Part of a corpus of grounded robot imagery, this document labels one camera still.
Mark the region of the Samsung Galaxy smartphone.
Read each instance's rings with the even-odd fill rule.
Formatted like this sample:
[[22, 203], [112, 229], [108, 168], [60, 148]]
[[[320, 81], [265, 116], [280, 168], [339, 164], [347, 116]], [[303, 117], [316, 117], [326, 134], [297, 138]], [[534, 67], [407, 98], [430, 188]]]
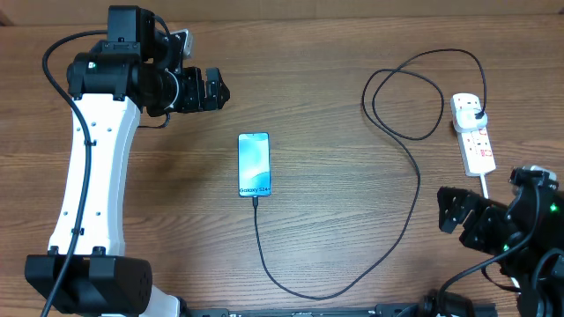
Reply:
[[271, 195], [270, 136], [266, 132], [238, 135], [239, 196]]

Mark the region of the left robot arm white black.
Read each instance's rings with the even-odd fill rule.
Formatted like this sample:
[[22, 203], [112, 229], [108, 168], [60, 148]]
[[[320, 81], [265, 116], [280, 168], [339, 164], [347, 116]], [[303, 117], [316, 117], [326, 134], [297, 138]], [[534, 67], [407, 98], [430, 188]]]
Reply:
[[113, 5], [94, 47], [76, 55], [62, 95], [73, 113], [63, 205], [45, 254], [26, 258], [26, 281], [47, 309], [82, 316], [186, 316], [159, 290], [148, 261], [125, 254], [122, 207], [130, 149], [142, 114], [221, 109], [218, 69], [184, 67], [192, 36], [152, 11]]

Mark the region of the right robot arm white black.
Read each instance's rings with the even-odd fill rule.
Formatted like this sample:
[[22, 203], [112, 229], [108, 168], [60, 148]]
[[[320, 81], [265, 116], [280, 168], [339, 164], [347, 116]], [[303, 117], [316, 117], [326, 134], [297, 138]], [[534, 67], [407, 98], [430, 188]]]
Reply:
[[470, 190], [442, 187], [437, 192], [439, 227], [464, 230], [460, 242], [489, 259], [451, 277], [419, 306], [421, 316], [476, 316], [467, 298], [447, 289], [460, 279], [497, 263], [501, 273], [517, 281], [509, 291], [517, 296], [522, 316], [563, 314], [563, 193], [554, 173], [524, 166], [513, 170], [515, 198], [509, 205]]

